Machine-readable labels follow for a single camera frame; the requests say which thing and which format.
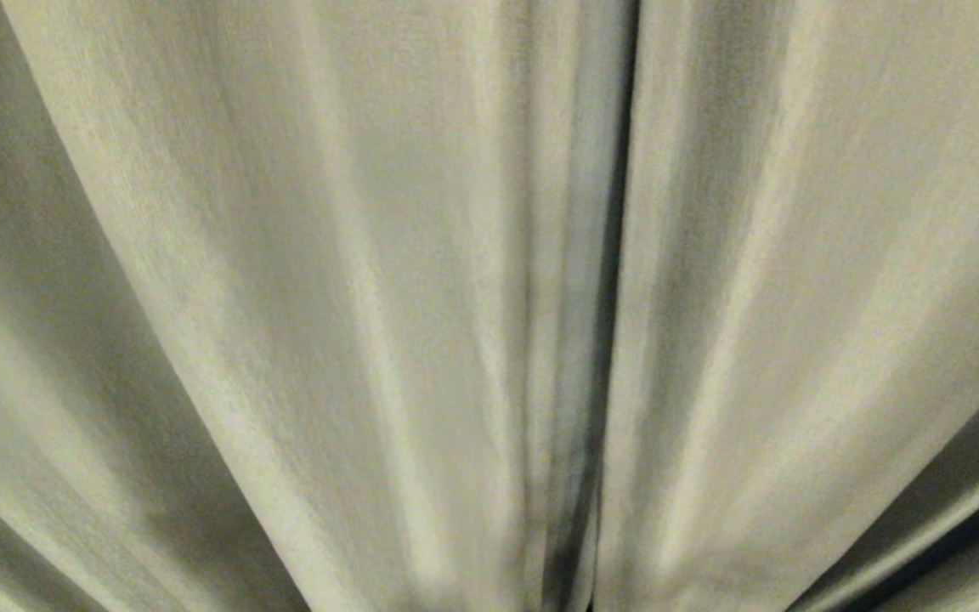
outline fabric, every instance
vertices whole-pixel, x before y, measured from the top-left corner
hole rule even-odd
[[[978,1],[0,4],[1,611],[838,609],[977,508]]]

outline curtain pleat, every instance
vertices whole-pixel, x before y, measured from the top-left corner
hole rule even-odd
[[[0,611],[979,609],[978,510],[976,1],[0,4]]]

